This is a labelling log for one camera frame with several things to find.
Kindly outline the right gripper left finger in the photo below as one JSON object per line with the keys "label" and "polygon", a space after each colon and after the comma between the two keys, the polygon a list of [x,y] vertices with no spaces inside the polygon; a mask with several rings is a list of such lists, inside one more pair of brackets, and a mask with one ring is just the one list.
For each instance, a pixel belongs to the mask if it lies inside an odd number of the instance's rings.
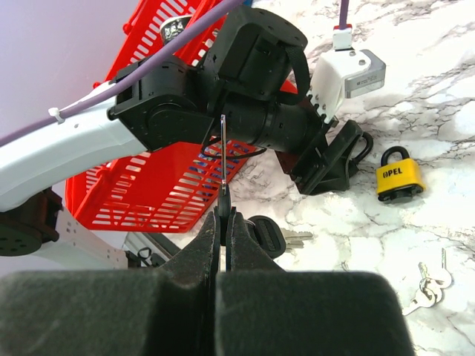
{"label": "right gripper left finger", "polygon": [[160,267],[177,282],[208,282],[216,274],[219,255],[219,219],[207,214],[197,236]]}

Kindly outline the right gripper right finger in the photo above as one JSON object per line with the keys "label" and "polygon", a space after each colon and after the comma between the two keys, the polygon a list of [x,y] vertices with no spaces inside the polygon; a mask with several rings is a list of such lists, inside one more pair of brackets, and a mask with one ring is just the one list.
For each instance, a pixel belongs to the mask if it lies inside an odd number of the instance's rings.
{"label": "right gripper right finger", "polygon": [[226,223],[226,271],[284,270],[255,242],[242,213],[232,209]]}

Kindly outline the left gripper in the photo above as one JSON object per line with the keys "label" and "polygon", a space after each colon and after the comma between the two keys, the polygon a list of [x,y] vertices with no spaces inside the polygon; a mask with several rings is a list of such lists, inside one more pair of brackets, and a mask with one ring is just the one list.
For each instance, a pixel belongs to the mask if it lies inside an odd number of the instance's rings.
{"label": "left gripper", "polygon": [[290,176],[298,191],[318,195],[328,191],[346,191],[356,165],[350,155],[363,134],[353,120],[327,140],[332,127],[304,100],[298,105],[276,105],[274,151],[283,172]]}

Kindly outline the black-headed key bunch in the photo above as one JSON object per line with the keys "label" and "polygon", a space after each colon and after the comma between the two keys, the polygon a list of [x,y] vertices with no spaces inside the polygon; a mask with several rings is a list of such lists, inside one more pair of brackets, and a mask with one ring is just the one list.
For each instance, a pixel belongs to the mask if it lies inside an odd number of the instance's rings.
{"label": "black-headed key bunch", "polygon": [[[227,218],[231,211],[231,197],[229,185],[227,184],[227,137],[226,137],[226,115],[220,115],[220,141],[221,158],[223,172],[218,196],[218,214],[222,221]],[[281,256],[288,250],[304,247],[304,241],[313,238],[312,233],[307,231],[290,231],[280,228],[270,217],[257,215],[244,220],[250,237],[272,258]]]}

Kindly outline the silver key bunch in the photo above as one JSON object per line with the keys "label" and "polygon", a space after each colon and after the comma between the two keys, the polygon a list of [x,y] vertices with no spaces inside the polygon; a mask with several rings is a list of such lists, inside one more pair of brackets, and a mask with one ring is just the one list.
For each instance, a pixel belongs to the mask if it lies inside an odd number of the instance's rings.
{"label": "silver key bunch", "polygon": [[452,285],[453,277],[447,270],[446,250],[441,249],[439,266],[430,271],[423,262],[418,264],[421,280],[413,299],[402,309],[402,315],[408,316],[419,308],[431,308],[440,303],[444,297],[444,290]]}

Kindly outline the black padlock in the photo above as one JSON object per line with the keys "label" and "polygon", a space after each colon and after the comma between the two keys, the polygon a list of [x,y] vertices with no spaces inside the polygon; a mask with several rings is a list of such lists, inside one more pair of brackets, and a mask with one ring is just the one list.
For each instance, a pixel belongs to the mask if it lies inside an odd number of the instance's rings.
{"label": "black padlock", "polygon": [[365,141],[365,146],[358,155],[352,158],[352,162],[355,165],[358,165],[364,158],[366,158],[374,146],[373,137],[368,132],[364,131],[361,138]]}

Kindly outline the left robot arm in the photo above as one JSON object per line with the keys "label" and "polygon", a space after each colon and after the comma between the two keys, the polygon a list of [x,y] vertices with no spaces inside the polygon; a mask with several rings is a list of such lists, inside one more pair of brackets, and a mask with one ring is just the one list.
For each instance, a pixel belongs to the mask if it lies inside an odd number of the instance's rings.
{"label": "left robot arm", "polygon": [[344,191],[373,146],[334,120],[309,93],[305,36],[267,10],[239,6],[197,66],[176,56],[131,84],[142,62],[123,69],[119,92],[78,119],[48,125],[1,148],[1,255],[16,257],[59,239],[60,180],[106,162],[78,216],[112,228],[183,228],[215,197],[218,177],[242,159],[276,153],[304,195]]}

